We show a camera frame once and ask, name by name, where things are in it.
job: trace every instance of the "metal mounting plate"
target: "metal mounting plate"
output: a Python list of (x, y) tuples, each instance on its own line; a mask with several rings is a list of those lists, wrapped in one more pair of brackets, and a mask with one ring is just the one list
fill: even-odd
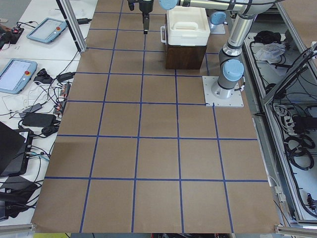
[(211, 92), (211, 86), (218, 78), (218, 76), (203, 76), (206, 106), (242, 108), (244, 105), (240, 91), (234, 91), (229, 99), (220, 99)]
[(213, 35), (226, 34), (226, 30), (224, 29), (224, 24), (217, 25), (214, 29), (210, 31), (210, 34), (213, 34)]

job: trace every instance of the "power adapter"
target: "power adapter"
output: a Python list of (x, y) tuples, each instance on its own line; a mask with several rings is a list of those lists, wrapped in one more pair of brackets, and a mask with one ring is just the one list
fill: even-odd
[(78, 25), (88, 24), (92, 19), (89, 18), (79, 18), (77, 19)]
[(42, 129), (42, 134), (46, 137), (58, 132), (59, 126), (47, 126)]
[(59, 83), (64, 82), (66, 80), (72, 79), (76, 72), (67, 72), (56, 76), (56, 79)]

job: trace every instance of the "black device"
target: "black device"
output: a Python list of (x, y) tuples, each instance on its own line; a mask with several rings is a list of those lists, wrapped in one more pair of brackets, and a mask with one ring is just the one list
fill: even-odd
[(66, 80), (72, 79), (76, 72), (67, 72), (56, 76), (56, 79), (59, 83), (64, 82)]
[(33, 131), (30, 129), (17, 129), (14, 130), (22, 135), (25, 139), (24, 144), (21, 146), (20, 150), (14, 156), (15, 158), (8, 164), (5, 170), (1, 173), (1, 177), (3, 176), (19, 176), (23, 175), (26, 172), (28, 166), (28, 155), (27, 152), (30, 152), (32, 141), (33, 141)]
[(293, 121), (295, 123), (294, 130), (296, 134), (317, 129), (317, 118), (293, 116)]
[(22, 125), (34, 127), (47, 127), (53, 125), (55, 121), (56, 116), (53, 114), (28, 113), (24, 117)]
[(20, 38), (20, 36), (22, 35), (24, 31), (24, 28), (15, 28), (13, 27), (11, 30), (11, 39), (10, 39), (10, 44), (16, 44)]
[(2, 174), (17, 157), (25, 138), (2, 122), (0, 122), (0, 135), (0, 173)]
[(27, 203), (34, 190), (38, 188), (34, 182), (21, 176), (9, 177), (5, 182), (0, 187), (0, 221), (16, 217), (20, 212), (27, 210), (20, 205), (15, 206), (14, 201)]
[(23, 119), (27, 113), (34, 113), (41, 108), (42, 108), (42, 105), (40, 103), (37, 103), (37, 104), (25, 109), (23, 112), (19, 113), (19, 116)]
[(43, 84), (51, 84), (53, 82), (53, 78), (52, 77), (45, 77), (45, 76), (35, 76), (35, 78), (33, 79), (33, 81), (39, 85), (39, 83), (43, 83)]
[(143, 33), (146, 35), (150, 29), (150, 12), (153, 11), (154, 0), (128, 0), (130, 11), (134, 10), (134, 4), (139, 4), (142, 12)]

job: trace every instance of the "electronics cabinet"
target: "electronics cabinet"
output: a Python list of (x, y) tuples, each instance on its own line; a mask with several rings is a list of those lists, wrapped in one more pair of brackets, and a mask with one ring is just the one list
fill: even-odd
[(286, 195), (276, 196), (276, 201), (284, 201), (279, 204), (284, 225), (317, 225), (317, 61), (301, 65), (307, 47), (283, 6), (276, 6), (287, 26), (286, 32), (280, 32), (288, 45), (279, 62), (282, 66), (255, 60), (254, 54), (263, 47), (254, 43), (256, 33), (249, 33), (244, 42), (253, 75), (250, 83), (258, 94), (254, 121), (273, 187), (281, 186)]

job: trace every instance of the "black cable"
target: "black cable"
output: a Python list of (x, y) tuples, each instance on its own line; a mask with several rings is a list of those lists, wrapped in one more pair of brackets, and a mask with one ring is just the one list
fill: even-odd
[(69, 66), (70, 66), (70, 64), (74, 61), (74, 59), (76, 58), (76, 56), (77, 56), (77, 54), (78, 54), (79, 52), (77, 51), (76, 52), (76, 54), (74, 55), (74, 57), (71, 59), (71, 61), (68, 63), (68, 65), (63, 69), (63, 71), (62, 72), (60, 72), (56, 77), (58, 77), (59, 75), (61, 75)]
[(28, 21), (28, 22), (17, 21), (17, 22), (16, 22), (16, 26), (17, 26), (17, 27), (20, 27), (21, 25), (27, 25), (27, 26), (36, 28), (35, 26), (32, 26), (32, 25), (29, 25), (29, 24), (28, 24), (28, 23), (33, 23), (33, 22), (35, 22), (37, 25), (39, 25), (39, 24), (37, 23), (37, 21)]
[[(298, 157), (298, 156), (296, 156), (297, 151), (299, 151), (299, 153), (304, 152), (304, 155), (308, 155), (309, 160), (310, 160), (310, 164), (308, 166), (302, 167), (296, 163), (295, 157)], [(289, 152), (289, 161), (291, 162), (291, 164), (293, 166), (299, 168), (300, 170), (305, 170), (305, 171), (312, 169), (314, 167), (314, 164), (315, 164), (312, 154), (304, 147), (297, 147), (297, 148), (292, 149)]]
[(282, 209), (279, 207), (279, 205), (277, 204), (277, 202), (276, 202), (275, 200), (273, 200), (273, 201), (274, 201), (274, 203), (276, 204), (276, 206), (278, 207), (278, 209), (281, 211), (281, 213), (282, 213), (283, 217), (285, 218), (285, 220), (286, 220), (288, 226), (291, 226), (291, 224), (290, 224), (289, 221), (287, 220), (287, 218), (286, 218), (284, 212), (283, 212)]
[(53, 147), (54, 147), (54, 144), (55, 144), (55, 141), (53, 142), (53, 144), (52, 144), (52, 146), (51, 146), (51, 148), (50, 148), (50, 151), (49, 151), (49, 154), (50, 154), (50, 155), (52, 154), (52, 149), (53, 149)]
[[(223, 0), (209, 0), (209, 1), (214, 1), (214, 2), (219, 2), (219, 3), (229, 3), (228, 1), (223, 1)], [(276, 0), (276, 1), (269, 1), (269, 2), (263, 2), (263, 3), (246, 3), (246, 2), (238, 2), (237, 4), (240, 5), (268, 5), (268, 4), (275, 4), (281, 1), (285, 0)]]
[(314, 98), (313, 95), (311, 95), (309, 92), (307, 92), (306, 88), (302, 85), (301, 81), (298, 80), (299, 84), (302, 86), (303, 90), (305, 91), (305, 93), (307, 93), (307, 95), (310, 97), (310, 98), (313, 98), (317, 101), (317, 98)]
[(32, 147), (37, 148), (37, 149), (43, 151), (44, 154), (48, 156), (48, 158), (51, 158), (51, 155), (50, 155), (49, 153), (47, 153), (45, 150), (41, 149), (40, 147), (37, 147), (37, 146), (35, 146), (35, 145), (32, 145)]
[(292, 168), (292, 166), (291, 166), (290, 163), (288, 163), (288, 167), (289, 167), (289, 170), (290, 170), (290, 172), (291, 172), (291, 176), (292, 176), (292, 179), (293, 179), (294, 184), (295, 184), (296, 192), (297, 192), (299, 201), (300, 201), (300, 203), (301, 203), (303, 209), (304, 209), (308, 214), (310, 214), (311, 216), (317, 218), (317, 215), (316, 215), (315, 213), (313, 213), (312, 211), (310, 211), (310, 210), (306, 207), (305, 203), (303, 202), (303, 199), (302, 199), (302, 196), (301, 196), (301, 193), (300, 193), (300, 188), (299, 188), (299, 186), (298, 186), (298, 183), (297, 183), (295, 174), (294, 174), (294, 172), (293, 172), (293, 168)]

